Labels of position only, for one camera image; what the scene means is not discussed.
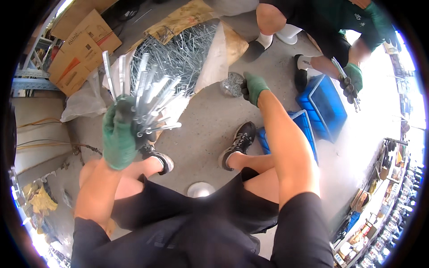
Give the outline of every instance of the foot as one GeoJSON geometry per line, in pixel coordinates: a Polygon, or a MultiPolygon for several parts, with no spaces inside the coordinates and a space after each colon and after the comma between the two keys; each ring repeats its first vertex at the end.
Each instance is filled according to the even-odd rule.
{"type": "Polygon", "coordinates": [[[297,54],[294,57],[295,60],[295,87],[299,93],[304,92],[307,86],[307,71],[298,68],[298,59],[302,54],[297,54]]]}
{"type": "Polygon", "coordinates": [[[232,171],[234,169],[228,167],[227,162],[231,154],[240,152],[246,154],[247,149],[255,140],[256,127],[252,122],[242,124],[234,135],[234,142],[231,147],[227,148],[218,158],[218,164],[221,168],[232,171]]]}
{"type": "Polygon", "coordinates": [[[162,154],[155,150],[155,147],[149,143],[146,143],[143,145],[143,147],[139,150],[139,152],[142,154],[142,159],[147,159],[149,157],[156,157],[162,163],[163,169],[162,171],[158,172],[159,175],[164,175],[174,168],[174,162],[173,160],[168,157],[165,154],[162,154]]]}
{"type": "Polygon", "coordinates": [[[255,61],[271,46],[271,44],[272,35],[267,36],[260,33],[256,40],[249,42],[249,47],[243,54],[243,60],[248,63],[255,61]]]}

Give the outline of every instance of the black shorts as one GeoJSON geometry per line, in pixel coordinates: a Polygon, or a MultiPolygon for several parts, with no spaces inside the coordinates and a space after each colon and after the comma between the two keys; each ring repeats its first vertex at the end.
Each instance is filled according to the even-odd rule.
{"type": "Polygon", "coordinates": [[[287,19],[308,33],[317,43],[323,55],[329,59],[335,57],[344,68],[348,63],[348,51],[351,47],[339,29],[335,29],[322,15],[316,12],[312,0],[260,0],[277,7],[287,19]]]}
{"type": "Polygon", "coordinates": [[[214,214],[223,217],[244,233],[266,232],[277,224],[278,204],[244,189],[243,182],[259,175],[244,168],[229,183],[206,197],[191,198],[147,180],[139,181],[144,190],[134,196],[115,200],[112,219],[119,227],[141,229],[149,224],[187,214],[214,214]]]}

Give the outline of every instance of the orange stripe on box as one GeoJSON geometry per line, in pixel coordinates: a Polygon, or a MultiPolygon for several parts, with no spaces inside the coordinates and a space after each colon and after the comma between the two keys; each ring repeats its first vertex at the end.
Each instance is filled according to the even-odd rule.
{"type": "Polygon", "coordinates": [[[109,38],[109,36],[111,36],[112,34],[113,34],[113,32],[109,33],[108,35],[106,35],[105,37],[103,37],[102,39],[100,39],[100,40],[97,42],[97,46],[100,46],[101,44],[103,44],[103,43],[104,43],[104,41],[106,41],[106,40],[109,38]]]}
{"type": "Polygon", "coordinates": [[[70,72],[71,69],[73,69],[76,65],[78,65],[80,61],[75,57],[72,59],[70,64],[67,66],[67,68],[64,70],[63,74],[60,76],[58,81],[60,81],[68,72],[70,72]]]}

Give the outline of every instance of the wall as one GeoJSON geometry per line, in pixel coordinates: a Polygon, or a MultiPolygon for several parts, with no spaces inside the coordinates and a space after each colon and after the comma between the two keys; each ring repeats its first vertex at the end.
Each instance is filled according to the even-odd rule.
{"type": "MultiPolygon", "coordinates": [[[[43,118],[61,118],[62,99],[56,98],[13,98],[16,125],[32,123],[43,118]]],[[[69,142],[66,126],[61,123],[49,123],[38,126],[25,126],[17,129],[17,145],[38,139],[56,139],[69,142]]],[[[49,143],[38,141],[25,145],[49,143]]],[[[71,145],[42,146],[17,150],[15,169],[21,187],[39,177],[56,170],[72,152],[71,145]]]]}

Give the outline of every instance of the gloved hand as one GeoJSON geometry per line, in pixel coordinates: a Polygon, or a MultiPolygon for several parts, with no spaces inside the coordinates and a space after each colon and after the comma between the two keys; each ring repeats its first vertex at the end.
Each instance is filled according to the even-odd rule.
{"type": "Polygon", "coordinates": [[[401,44],[399,43],[392,22],[386,16],[385,12],[373,2],[371,2],[364,10],[371,16],[378,35],[384,39],[386,43],[391,43],[399,52],[402,51],[401,44]]]}
{"type": "Polygon", "coordinates": [[[117,105],[111,105],[103,117],[103,157],[112,169],[126,168],[137,155],[131,133],[132,106],[132,98],[121,99],[117,105]]]}
{"type": "Polygon", "coordinates": [[[338,81],[340,81],[340,86],[344,90],[343,94],[347,97],[347,101],[352,104],[353,99],[357,98],[358,92],[363,88],[362,71],[353,63],[347,63],[343,70],[347,77],[346,79],[338,77],[338,81]]]}
{"type": "Polygon", "coordinates": [[[263,90],[270,90],[265,80],[257,75],[252,75],[249,72],[244,72],[244,81],[240,85],[245,100],[248,100],[251,104],[258,107],[259,94],[263,90]]]}

